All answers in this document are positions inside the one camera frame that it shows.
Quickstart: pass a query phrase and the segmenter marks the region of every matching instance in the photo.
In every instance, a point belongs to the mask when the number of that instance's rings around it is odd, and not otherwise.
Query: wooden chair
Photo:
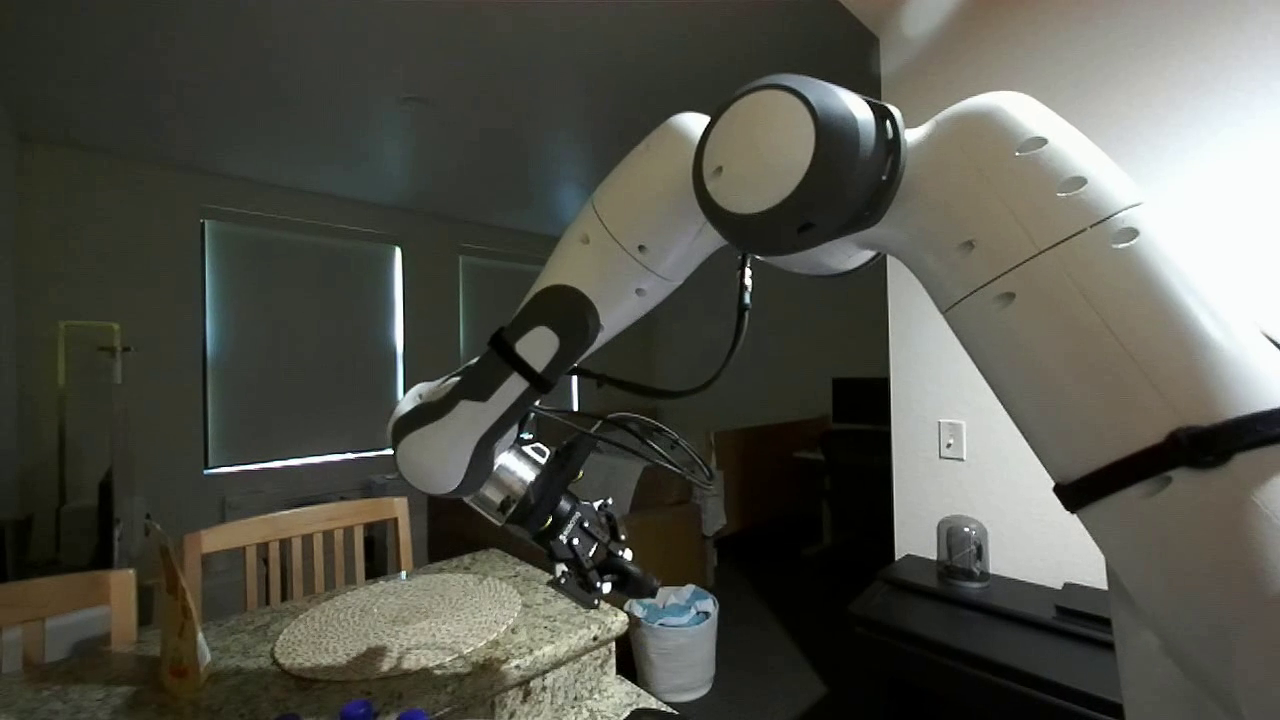
[[[108,608],[110,653],[135,642],[135,573],[97,568],[0,583],[0,629],[19,629],[25,665],[44,665],[46,620]]]
[[[240,557],[243,608],[319,594],[369,579],[369,537],[383,530],[386,573],[412,568],[404,496],[336,498],[210,522],[182,537],[182,579],[202,605],[202,558]]]

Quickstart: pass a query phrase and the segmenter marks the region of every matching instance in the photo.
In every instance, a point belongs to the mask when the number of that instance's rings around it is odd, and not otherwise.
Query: ceiling
[[[764,72],[877,89],[877,35],[840,0],[0,0],[19,140],[534,235]]]

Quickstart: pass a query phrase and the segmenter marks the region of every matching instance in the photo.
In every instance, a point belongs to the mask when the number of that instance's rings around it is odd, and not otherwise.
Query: chair
[[[196,614],[202,614],[202,558],[210,557],[240,557],[243,608],[262,608],[362,583],[373,537],[386,548],[386,573],[412,568],[404,496],[309,505],[196,526],[182,537],[182,579]]]
[[[44,665],[46,620],[108,608],[110,653],[135,642],[135,573],[97,568],[0,583],[0,629],[19,629],[25,665]]]

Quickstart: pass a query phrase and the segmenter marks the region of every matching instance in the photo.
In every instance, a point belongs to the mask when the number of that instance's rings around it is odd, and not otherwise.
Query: black strap
[[[543,372],[534,372],[534,369],[511,346],[511,339],[508,339],[503,332],[492,332],[492,337],[486,337],[486,346],[492,346],[503,365],[511,365],[511,372],[525,376],[534,393],[552,393],[552,389],[556,389]]]
[[[1161,443],[1121,457],[1114,462],[1104,462],[1080,479],[1054,483],[1050,490],[1069,513],[1080,513],[1173,467],[1218,467],[1237,451],[1253,451],[1264,443],[1280,443],[1280,409],[1207,426],[1176,426]]]

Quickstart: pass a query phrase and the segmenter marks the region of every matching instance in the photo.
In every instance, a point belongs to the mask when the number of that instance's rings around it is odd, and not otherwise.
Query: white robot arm
[[[589,448],[543,457],[511,426],[714,249],[909,262],[1108,557],[1126,714],[1280,714],[1280,350],[1176,270],[1097,142],[1014,91],[902,129],[764,75],[711,121],[672,114],[492,346],[404,394],[404,477],[539,537],[585,594],[643,593],[607,509],[568,490]]]

